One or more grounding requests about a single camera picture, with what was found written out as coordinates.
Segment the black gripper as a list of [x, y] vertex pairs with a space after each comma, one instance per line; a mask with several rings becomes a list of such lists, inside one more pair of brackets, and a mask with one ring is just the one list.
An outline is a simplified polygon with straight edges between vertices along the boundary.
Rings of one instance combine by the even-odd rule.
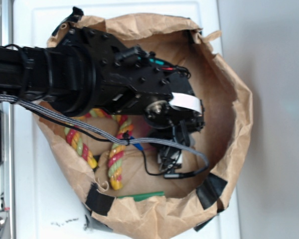
[[205, 125], [202, 101], [185, 67], [173, 65], [140, 46], [112, 47], [107, 67], [107, 111], [143, 115], [158, 138], [189, 145]]

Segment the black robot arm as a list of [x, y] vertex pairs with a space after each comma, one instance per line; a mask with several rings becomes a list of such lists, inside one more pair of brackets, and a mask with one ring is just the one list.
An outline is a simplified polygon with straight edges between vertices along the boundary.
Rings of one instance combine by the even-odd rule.
[[0, 94], [49, 102], [68, 117], [93, 108], [142, 115], [156, 136], [185, 144], [204, 127], [190, 76], [154, 52], [87, 27], [70, 28], [51, 48], [0, 46]]

